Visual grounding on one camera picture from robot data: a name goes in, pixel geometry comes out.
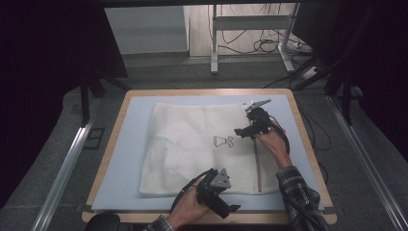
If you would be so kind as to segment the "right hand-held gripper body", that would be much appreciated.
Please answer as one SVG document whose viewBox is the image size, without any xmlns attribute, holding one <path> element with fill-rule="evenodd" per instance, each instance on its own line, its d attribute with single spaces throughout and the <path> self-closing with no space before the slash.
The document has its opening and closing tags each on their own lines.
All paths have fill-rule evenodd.
<svg viewBox="0 0 408 231">
<path fill-rule="evenodd" d="M 246 137 L 254 139 L 256 134 L 266 134 L 269 131 L 271 124 L 269 114 L 262 108 L 263 105 L 269 102 L 270 99 L 254 102 L 245 110 L 247 112 L 247 118 L 251 122 L 251 125 L 244 130 Z"/>
</svg>

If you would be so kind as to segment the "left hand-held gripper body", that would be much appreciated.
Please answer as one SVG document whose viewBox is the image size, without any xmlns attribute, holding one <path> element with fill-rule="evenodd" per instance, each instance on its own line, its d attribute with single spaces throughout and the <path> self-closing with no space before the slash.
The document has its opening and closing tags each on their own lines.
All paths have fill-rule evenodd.
<svg viewBox="0 0 408 231">
<path fill-rule="evenodd" d="M 221 218 L 227 218 L 231 207 L 219 197 L 222 192 L 231 188 L 226 169 L 218 171 L 210 168 L 199 178 L 201 181 L 196 187 L 198 203 L 206 205 Z"/>
</svg>

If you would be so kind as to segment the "white mesh laundry bag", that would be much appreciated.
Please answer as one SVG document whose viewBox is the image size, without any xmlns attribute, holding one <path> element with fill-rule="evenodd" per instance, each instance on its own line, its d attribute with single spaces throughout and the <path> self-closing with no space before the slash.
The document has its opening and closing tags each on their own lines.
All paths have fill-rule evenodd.
<svg viewBox="0 0 408 231">
<path fill-rule="evenodd" d="M 242 138 L 234 132 L 234 129 L 243 129 L 250 125 L 242 104 L 204 106 L 156 104 L 148 128 L 140 181 L 141 193 L 175 194 L 192 179 L 177 180 L 165 177 L 152 162 L 150 154 L 152 135 L 158 129 L 169 128 L 171 125 L 177 128 L 187 125 L 212 137 L 215 163 L 210 168 L 226 169 L 231 183 L 231 188 L 227 190 L 229 193 L 266 194 L 278 191 L 275 177 L 278 167 L 273 157 L 258 141 Z"/>
</svg>

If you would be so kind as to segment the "white garment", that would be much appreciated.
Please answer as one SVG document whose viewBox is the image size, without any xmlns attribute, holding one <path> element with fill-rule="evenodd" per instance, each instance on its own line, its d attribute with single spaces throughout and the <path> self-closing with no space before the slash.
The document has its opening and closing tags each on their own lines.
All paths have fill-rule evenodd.
<svg viewBox="0 0 408 231">
<path fill-rule="evenodd" d="M 190 179 L 215 163 L 210 135 L 187 125 L 160 128 L 152 135 L 152 162 L 165 177 Z"/>
</svg>

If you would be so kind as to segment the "person's plaid sleeve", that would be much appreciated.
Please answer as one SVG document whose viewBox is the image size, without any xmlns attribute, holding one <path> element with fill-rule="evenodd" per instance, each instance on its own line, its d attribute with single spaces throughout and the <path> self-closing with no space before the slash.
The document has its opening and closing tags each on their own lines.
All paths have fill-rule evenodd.
<svg viewBox="0 0 408 231">
<path fill-rule="evenodd" d="M 175 229 L 167 218 L 159 216 L 155 221 L 146 224 L 141 231 L 175 231 Z"/>
<path fill-rule="evenodd" d="M 320 196 L 305 182 L 295 166 L 284 167 L 276 173 L 279 191 L 294 231 L 329 231 L 319 210 Z"/>
</svg>

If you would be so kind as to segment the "person's right plaid sleeve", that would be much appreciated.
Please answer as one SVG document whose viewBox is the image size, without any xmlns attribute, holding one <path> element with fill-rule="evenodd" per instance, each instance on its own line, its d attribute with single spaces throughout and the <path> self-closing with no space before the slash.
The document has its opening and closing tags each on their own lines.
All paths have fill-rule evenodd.
<svg viewBox="0 0 408 231">
<path fill-rule="evenodd" d="M 279 191 L 294 231 L 329 231 L 319 210 L 320 196 L 305 182 L 295 166 L 284 167 L 276 173 Z"/>
</svg>

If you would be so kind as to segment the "white power strip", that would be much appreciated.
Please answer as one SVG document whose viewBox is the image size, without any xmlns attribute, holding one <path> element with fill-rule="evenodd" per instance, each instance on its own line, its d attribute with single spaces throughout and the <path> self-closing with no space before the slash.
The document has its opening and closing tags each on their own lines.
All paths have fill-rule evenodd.
<svg viewBox="0 0 408 231">
<path fill-rule="evenodd" d="M 302 78 L 305 80 L 310 79 L 311 77 L 315 76 L 318 72 L 320 72 L 320 68 L 317 66 L 312 66 L 302 75 Z"/>
</svg>

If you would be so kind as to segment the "black metal stand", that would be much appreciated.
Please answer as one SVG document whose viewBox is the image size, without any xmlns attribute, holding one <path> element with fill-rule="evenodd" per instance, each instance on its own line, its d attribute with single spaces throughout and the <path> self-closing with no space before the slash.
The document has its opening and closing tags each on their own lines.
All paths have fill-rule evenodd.
<svg viewBox="0 0 408 231">
<path fill-rule="evenodd" d="M 116 78 L 109 77 L 101 72 L 95 74 L 87 74 L 83 72 L 80 77 L 80 92 L 81 92 L 81 109 L 82 109 L 82 123 L 81 127 L 85 128 L 90 122 L 90 110 L 89 110 L 89 93 L 88 90 L 96 97 L 100 98 L 105 94 L 105 89 L 102 86 L 101 81 L 105 80 L 108 83 L 118 87 L 121 90 L 128 91 L 131 88 L 124 83 L 120 82 Z"/>
<path fill-rule="evenodd" d="M 303 90 L 307 86 L 312 85 L 316 81 L 329 76 L 323 91 L 326 95 L 335 95 L 338 90 L 342 90 L 341 97 L 341 115 L 348 125 L 352 124 L 350 117 L 350 103 L 352 99 L 352 68 L 347 63 L 345 58 L 340 58 L 330 66 L 319 71 L 313 77 L 296 85 L 293 90 Z"/>
</svg>

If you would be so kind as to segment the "light blue table mat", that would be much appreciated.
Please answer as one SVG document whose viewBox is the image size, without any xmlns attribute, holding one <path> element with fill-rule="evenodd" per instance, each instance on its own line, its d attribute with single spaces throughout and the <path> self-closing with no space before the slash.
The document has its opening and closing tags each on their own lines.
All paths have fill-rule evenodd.
<svg viewBox="0 0 408 231">
<path fill-rule="evenodd" d="M 236 135 L 246 108 L 261 102 L 286 131 L 290 156 L 307 185 L 318 186 L 287 95 L 134 96 L 125 108 L 114 150 L 92 203 L 95 211 L 166 211 L 192 178 L 226 170 L 221 193 L 244 211 L 284 208 L 277 166 L 263 146 Z"/>
</svg>

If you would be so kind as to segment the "dark rounded object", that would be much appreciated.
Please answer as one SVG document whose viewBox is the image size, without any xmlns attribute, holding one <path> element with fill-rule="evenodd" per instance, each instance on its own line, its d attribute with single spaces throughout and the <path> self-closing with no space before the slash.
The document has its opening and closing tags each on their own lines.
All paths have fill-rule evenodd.
<svg viewBox="0 0 408 231">
<path fill-rule="evenodd" d="M 90 219 L 85 231 L 118 231 L 120 217 L 116 214 L 98 214 Z"/>
</svg>

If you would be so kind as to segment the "white cabinet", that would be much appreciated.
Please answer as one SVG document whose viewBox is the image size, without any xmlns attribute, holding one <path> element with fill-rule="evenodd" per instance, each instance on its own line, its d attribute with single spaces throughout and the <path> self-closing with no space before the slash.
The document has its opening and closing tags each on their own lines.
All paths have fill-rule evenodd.
<svg viewBox="0 0 408 231">
<path fill-rule="evenodd" d="M 122 55 L 189 50 L 183 6 L 106 8 L 105 13 Z"/>
</svg>

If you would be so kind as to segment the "black floor plate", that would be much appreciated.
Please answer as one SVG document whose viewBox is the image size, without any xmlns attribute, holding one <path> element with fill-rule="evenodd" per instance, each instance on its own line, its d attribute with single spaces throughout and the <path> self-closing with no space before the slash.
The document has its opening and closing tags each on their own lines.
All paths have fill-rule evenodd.
<svg viewBox="0 0 408 231">
<path fill-rule="evenodd" d="M 105 133 L 104 128 L 92 128 L 89 131 L 86 142 L 84 144 L 84 148 L 89 150 L 98 149 L 102 142 L 104 133 Z"/>
</svg>

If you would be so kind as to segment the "dark curtain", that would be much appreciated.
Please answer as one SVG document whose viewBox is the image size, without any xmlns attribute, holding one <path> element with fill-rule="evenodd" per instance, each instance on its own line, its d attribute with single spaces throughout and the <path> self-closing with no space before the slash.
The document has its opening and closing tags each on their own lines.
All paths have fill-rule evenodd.
<svg viewBox="0 0 408 231">
<path fill-rule="evenodd" d="M 340 58 L 360 32 L 350 57 L 351 83 L 360 88 L 360 106 L 408 161 L 408 0 L 336 0 L 332 46 L 325 60 Z M 375 12 L 367 27 L 358 22 Z"/>
<path fill-rule="evenodd" d="M 124 78 L 101 0 L 0 0 L 0 208 L 51 134 L 65 94 Z"/>
</svg>

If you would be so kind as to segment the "white desk frame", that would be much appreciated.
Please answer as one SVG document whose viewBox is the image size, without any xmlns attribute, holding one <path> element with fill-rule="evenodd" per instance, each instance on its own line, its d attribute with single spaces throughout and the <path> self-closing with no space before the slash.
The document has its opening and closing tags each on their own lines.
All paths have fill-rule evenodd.
<svg viewBox="0 0 408 231">
<path fill-rule="evenodd" d="M 211 73 L 218 73 L 217 33 L 219 31 L 238 30 L 284 30 L 285 34 L 283 40 L 277 44 L 277 49 L 286 70 L 289 73 L 294 73 L 293 64 L 288 56 L 287 45 L 293 29 L 298 7 L 299 3 L 295 3 L 291 13 L 288 15 L 218 16 L 217 6 L 213 5 Z"/>
</svg>

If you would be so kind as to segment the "aluminium floor rail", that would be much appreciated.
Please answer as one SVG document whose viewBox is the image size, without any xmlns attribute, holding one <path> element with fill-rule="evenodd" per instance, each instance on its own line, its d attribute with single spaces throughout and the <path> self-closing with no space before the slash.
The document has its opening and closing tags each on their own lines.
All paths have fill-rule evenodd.
<svg viewBox="0 0 408 231">
<path fill-rule="evenodd" d="M 370 183 L 375 190 L 380 202 L 382 203 L 388 217 L 390 218 L 396 231 L 408 231 L 408 218 L 403 214 L 403 211 L 399 204 L 396 202 L 395 197 L 386 186 L 384 180 L 380 176 L 378 170 L 374 166 L 366 148 L 361 143 L 360 138 L 355 133 L 355 130 L 351 125 L 347 123 L 343 114 L 341 104 L 335 96 L 327 96 L 331 108 L 342 127 L 353 152 L 357 156 L 360 165 L 368 176 Z"/>
<path fill-rule="evenodd" d="M 38 216 L 35 219 L 35 222 L 30 231 L 47 231 L 64 194 L 64 190 L 70 179 L 72 171 L 76 166 L 79 155 L 86 143 L 93 122 L 95 121 L 100 102 L 101 100 L 99 98 L 94 98 L 91 100 L 89 119 L 78 129 L 74 140 L 64 158 L 62 166 L 38 212 Z"/>
</svg>

